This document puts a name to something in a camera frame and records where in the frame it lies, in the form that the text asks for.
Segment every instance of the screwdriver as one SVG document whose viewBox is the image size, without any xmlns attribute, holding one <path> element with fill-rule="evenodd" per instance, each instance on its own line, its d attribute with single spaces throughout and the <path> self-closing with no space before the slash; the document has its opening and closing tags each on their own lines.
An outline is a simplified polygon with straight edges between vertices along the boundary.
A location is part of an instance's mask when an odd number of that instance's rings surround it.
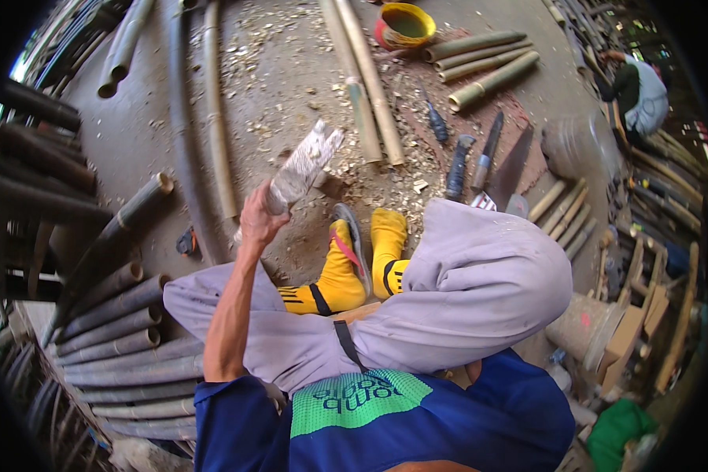
<svg viewBox="0 0 708 472">
<path fill-rule="evenodd" d="M 430 99 L 427 97 L 427 90 L 425 90 L 425 86 L 422 85 L 422 81 L 417 79 L 418 82 L 420 82 L 420 89 L 422 89 L 422 94 L 425 96 L 425 101 L 427 102 L 427 107 L 430 109 L 429 112 L 427 113 L 428 119 L 430 120 L 430 127 L 433 128 L 433 133 L 435 133 L 435 138 L 438 140 L 440 144 L 445 143 L 448 140 L 448 131 L 446 131 L 446 122 L 443 121 L 443 118 L 440 116 L 438 113 L 438 110 L 433 108 L 433 104 L 430 102 Z"/>
</svg>

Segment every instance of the gray pants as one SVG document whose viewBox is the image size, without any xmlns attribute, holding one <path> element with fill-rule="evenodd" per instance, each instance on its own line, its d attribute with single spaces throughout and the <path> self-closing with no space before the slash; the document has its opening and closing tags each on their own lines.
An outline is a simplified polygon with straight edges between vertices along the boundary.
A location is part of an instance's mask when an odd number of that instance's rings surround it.
<svg viewBox="0 0 708 472">
<path fill-rule="evenodd" d="M 521 218 L 433 199 L 403 293 L 349 325 L 369 369 L 430 374 L 495 354 L 564 312 L 572 271 L 559 245 Z M 169 282 L 168 312 L 205 339 L 233 264 Z M 244 366 L 290 395 L 359 367 L 343 353 L 333 320 L 285 310 L 261 264 L 252 288 Z"/>
</svg>

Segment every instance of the strap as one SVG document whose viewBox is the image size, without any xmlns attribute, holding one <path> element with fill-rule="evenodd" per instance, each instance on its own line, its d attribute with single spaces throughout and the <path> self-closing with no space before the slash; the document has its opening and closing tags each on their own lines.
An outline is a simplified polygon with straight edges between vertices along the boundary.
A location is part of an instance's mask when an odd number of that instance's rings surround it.
<svg viewBox="0 0 708 472">
<path fill-rule="evenodd" d="M 354 347 L 354 341 L 352 340 L 352 335 L 349 332 L 349 326 L 347 322 L 342 319 L 337 319 L 333 322 L 333 326 L 336 328 L 336 335 L 338 336 L 338 342 L 340 342 L 343 352 L 347 354 L 347 357 L 359 366 L 359 370 L 364 374 L 367 372 L 367 368 L 361 364 L 359 360 L 359 354 L 356 353 L 356 348 Z"/>
<path fill-rule="evenodd" d="M 354 265 L 356 265 L 359 268 L 359 275 L 364 276 L 365 271 L 364 269 L 361 268 L 361 264 L 359 263 L 359 258 L 356 257 L 356 254 L 354 254 L 354 251 L 349 249 L 349 246 L 345 245 L 343 241 L 338 237 L 338 234 L 336 234 L 336 230 L 330 230 L 330 236 L 328 238 L 328 241 L 330 240 L 335 240 L 336 245 L 338 248 L 343 252 L 343 255 L 345 255 L 349 260 L 351 260 Z"/>
<path fill-rule="evenodd" d="M 396 259 L 391 260 L 386 264 L 386 267 L 383 269 L 383 285 L 386 287 L 386 290 L 388 291 L 388 295 L 393 296 L 393 290 L 391 290 L 391 287 L 388 285 L 388 274 L 391 273 L 391 269 L 393 269 L 393 265 L 396 263 Z"/>
<path fill-rule="evenodd" d="M 322 297 L 320 289 L 318 288 L 316 283 L 310 284 L 310 291 L 312 293 L 312 298 L 315 299 L 315 305 L 317 305 L 317 313 L 322 316 L 332 315 L 333 312 L 330 311 L 330 307 L 328 306 L 328 303 L 325 301 L 325 299 Z"/>
</svg>

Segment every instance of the flip-flop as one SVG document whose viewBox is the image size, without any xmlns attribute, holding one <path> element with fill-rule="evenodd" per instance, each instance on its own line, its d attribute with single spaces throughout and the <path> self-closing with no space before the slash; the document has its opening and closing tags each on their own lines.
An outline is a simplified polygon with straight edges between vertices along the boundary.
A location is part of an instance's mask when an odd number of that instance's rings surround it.
<svg viewBox="0 0 708 472">
<path fill-rule="evenodd" d="M 352 238 L 352 246 L 354 247 L 354 252 L 349 249 L 349 246 L 343 244 L 343 241 L 338 237 L 335 230 L 330 231 L 330 239 L 336 240 L 338 248 L 343 252 L 343 254 L 352 261 L 356 267 L 354 273 L 361 284 L 365 287 L 365 296 L 369 297 L 372 293 L 372 278 L 370 276 L 370 268 L 367 264 L 367 259 L 365 259 L 365 253 L 362 251 L 361 247 L 361 231 L 359 230 L 359 222 L 357 221 L 356 215 L 349 208 L 349 205 L 345 203 L 337 203 L 333 207 L 333 221 L 344 220 L 349 224 L 349 235 Z"/>
</svg>

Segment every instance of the man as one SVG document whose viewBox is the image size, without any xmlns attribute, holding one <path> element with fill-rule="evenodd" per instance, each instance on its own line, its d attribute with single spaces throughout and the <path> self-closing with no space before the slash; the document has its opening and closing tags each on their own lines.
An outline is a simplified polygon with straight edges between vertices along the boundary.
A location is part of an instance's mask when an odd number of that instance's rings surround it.
<svg viewBox="0 0 708 472">
<path fill-rule="evenodd" d="M 236 262 L 165 287 L 168 311 L 205 340 L 196 470 L 558 466 L 575 429 L 566 398 L 509 348 L 568 306 L 571 268 L 555 241 L 521 218 L 434 199 L 419 247 L 403 260 L 406 220 L 379 208 L 372 276 L 387 299 L 347 328 L 289 313 L 297 304 L 288 288 L 264 272 L 260 255 L 289 220 L 268 213 L 268 189 L 265 182 L 245 203 Z M 315 311 L 364 301 L 357 241 L 356 220 L 338 204 L 321 280 L 311 284 L 319 289 L 296 290 L 301 304 Z M 337 291 L 347 283 L 355 288 Z M 455 365 L 466 365 L 465 391 L 431 375 Z M 281 415 L 260 380 L 288 394 Z"/>
<path fill-rule="evenodd" d="M 642 137 L 655 133 L 669 113 L 670 70 L 664 64 L 637 61 L 618 51 L 606 51 L 601 59 L 624 64 L 616 72 L 613 85 L 595 74 L 596 84 L 603 101 L 617 100 L 627 140 L 644 147 Z"/>
</svg>

